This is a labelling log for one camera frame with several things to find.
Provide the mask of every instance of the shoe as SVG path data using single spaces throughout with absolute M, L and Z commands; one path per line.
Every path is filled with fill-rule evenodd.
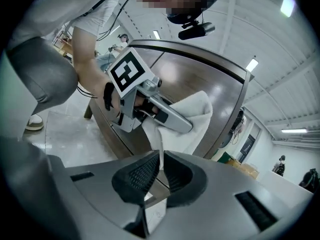
M 30 116 L 29 122 L 26 125 L 26 129 L 29 131 L 39 131 L 45 126 L 44 121 L 37 114 Z

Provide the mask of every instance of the black glove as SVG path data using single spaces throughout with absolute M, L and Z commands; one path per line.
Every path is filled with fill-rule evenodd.
M 110 107 L 113 108 L 112 104 L 111 104 L 111 100 L 112 100 L 112 93 L 115 89 L 115 86 L 112 82 L 107 82 L 104 88 L 104 94 L 103 94 L 103 99 L 104 99 L 104 106 L 105 109 L 110 111 Z

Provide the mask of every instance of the fluorescent light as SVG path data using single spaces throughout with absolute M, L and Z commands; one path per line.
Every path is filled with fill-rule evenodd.
M 283 0 L 280 10 L 285 16 L 290 17 L 295 8 L 295 4 L 295 0 Z
M 157 30 L 154 30 L 153 33 L 154 33 L 154 36 L 155 36 L 156 39 L 161 39 L 160 35 L 159 35 L 159 32 Z
M 111 31 L 111 33 L 109 35 L 111 35 L 113 32 L 115 32 L 118 28 L 120 28 L 120 25 L 117 26 L 114 30 Z
M 284 134 L 306 134 L 307 129 L 282 129 L 281 132 Z
M 246 66 L 246 70 L 248 70 L 249 72 L 251 72 L 252 70 L 255 69 L 255 67 L 259 64 L 258 61 L 256 61 L 254 58 L 250 61 L 250 63 L 248 64 L 248 66 Z

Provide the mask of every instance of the white floor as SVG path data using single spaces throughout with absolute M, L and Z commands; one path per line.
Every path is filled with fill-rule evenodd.
M 24 132 L 24 139 L 47 155 L 61 158 L 65 167 L 98 164 L 117 159 L 94 119 L 84 118 L 90 98 L 76 91 L 64 104 L 40 112 L 44 128 Z M 166 212 L 166 201 L 146 209 L 150 232 L 155 230 Z

